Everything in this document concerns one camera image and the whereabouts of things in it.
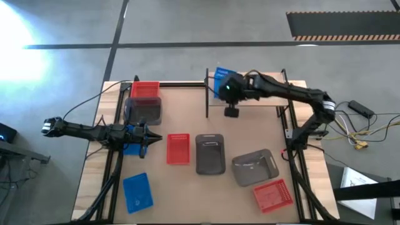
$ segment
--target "gray plastic tray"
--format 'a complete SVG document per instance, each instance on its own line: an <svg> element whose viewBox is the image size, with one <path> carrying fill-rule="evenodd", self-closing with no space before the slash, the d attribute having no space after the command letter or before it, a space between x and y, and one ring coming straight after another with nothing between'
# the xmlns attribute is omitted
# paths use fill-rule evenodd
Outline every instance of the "gray plastic tray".
<svg viewBox="0 0 400 225"><path fill-rule="evenodd" d="M236 182L242 187L279 176L273 155L268 149L233 158L232 170Z"/></svg>

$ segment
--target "floor mat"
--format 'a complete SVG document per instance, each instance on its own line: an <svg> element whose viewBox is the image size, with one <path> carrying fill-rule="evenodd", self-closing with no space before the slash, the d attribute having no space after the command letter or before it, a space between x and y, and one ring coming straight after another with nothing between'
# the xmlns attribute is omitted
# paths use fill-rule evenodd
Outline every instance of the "floor mat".
<svg viewBox="0 0 400 225"><path fill-rule="evenodd" d="M381 41L400 39L400 12L287 12L296 41Z"/></svg>

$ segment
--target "blue object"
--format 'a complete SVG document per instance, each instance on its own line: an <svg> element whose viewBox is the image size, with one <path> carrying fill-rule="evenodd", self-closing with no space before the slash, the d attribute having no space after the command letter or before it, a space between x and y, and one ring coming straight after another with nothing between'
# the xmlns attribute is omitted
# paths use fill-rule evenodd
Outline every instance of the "blue object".
<svg viewBox="0 0 400 225"><path fill-rule="evenodd" d="M128 125L128 131L132 131L134 126ZM144 147L144 155L148 153L148 148ZM124 144L124 155L140 155L140 144Z"/></svg>
<svg viewBox="0 0 400 225"><path fill-rule="evenodd" d="M224 69L222 67L217 67L217 69L215 70L215 74L214 74L214 98L218 98L218 90L219 90L219 85L221 83L221 80L223 78L225 78L226 75L228 75L229 73L236 73L236 71L232 71L232 70L228 70L228 69Z"/></svg>
<svg viewBox="0 0 400 225"><path fill-rule="evenodd" d="M122 185L124 186L126 208L129 214L153 206L149 179L145 172L124 179Z"/></svg>

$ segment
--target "red plastic basket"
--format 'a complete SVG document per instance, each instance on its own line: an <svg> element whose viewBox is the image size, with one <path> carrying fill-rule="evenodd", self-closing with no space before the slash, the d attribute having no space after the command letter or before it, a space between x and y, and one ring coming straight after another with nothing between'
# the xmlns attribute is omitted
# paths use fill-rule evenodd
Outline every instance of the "red plastic basket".
<svg viewBox="0 0 400 225"><path fill-rule="evenodd" d="M178 165L190 163L189 134L168 134L167 163Z"/></svg>
<svg viewBox="0 0 400 225"><path fill-rule="evenodd" d="M131 97L158 97L160 82L135 81L132 84Z"/></svg>
<svg viewBox="0 0 400 225"><path fill-rule="evenodd" d="M258 207L263 213L269 213L288 204L293 200L283 179L257 186L253 189Z"/></svg>

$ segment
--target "table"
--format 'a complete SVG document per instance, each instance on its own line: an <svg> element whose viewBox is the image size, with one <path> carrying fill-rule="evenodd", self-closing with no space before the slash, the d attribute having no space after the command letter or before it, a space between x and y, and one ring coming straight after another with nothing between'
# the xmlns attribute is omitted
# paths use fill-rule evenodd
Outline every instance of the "table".
<svg viewBox="0 0 400 225"><path fill-rule="evenodd" d="M269 75L283 82L281 73L269 73ZM294 85L306 87L305 81L290 82ZM105 82L103 89L114 83ZM104 115L107 123L114 120L118 96L119 85L115 85L101 96L96 120L101 115ZM277 179L284 178L294 199L289 165L280 157L280 150L285 148L281 120L276 116L275 107L266 107L286 106L288 102L285 99L271 98L270 101L262 101L259 104L240 106L239 119L224 117L224 107L219 104L210 104L209 118L206 119L203 103L205 98L204 87L162 87L160 97L163 103L162 124L151 126L150 129L163 135L164 140L150 146L145 159L139 159L137 156L124 157L114 223L298 222L295 204L270 214L261 214L251 192L252 187L245 187L244 191L243 187L234 183L230 170L231 159L234 156L268 148L271 150L280 171ZM294 102L294 109L299 126L313 113L311 107L300 102ZM254 131L251 137L248 136L250 130ZM190 166L170 166L166 164L166 134L169 133L189 133L191 135ZM227 163L225 174L205 177L199 177L196 174L194 168L196 164L195 154L193 154L195 152L194 138L197 134L202 133L221 133L224 135ZM321 146L319 141L310 139L309 143ZM99 148L98 143L91 142L87 154ZM103 180L106 156L107 150L101 150L85 162L72 219L82 215L98 195ZM338 209L324 154L320 150L311 148L305 150L304 156L312 191L324 207L338 218ZM150 210L128 214L125 207L122 180L144 171L149 176L155 206ZM108 212L110 195L111 191L107 195L104 205L105 215ZM301 197L306 218L309 218L305 194L302 193Z"/></svg>

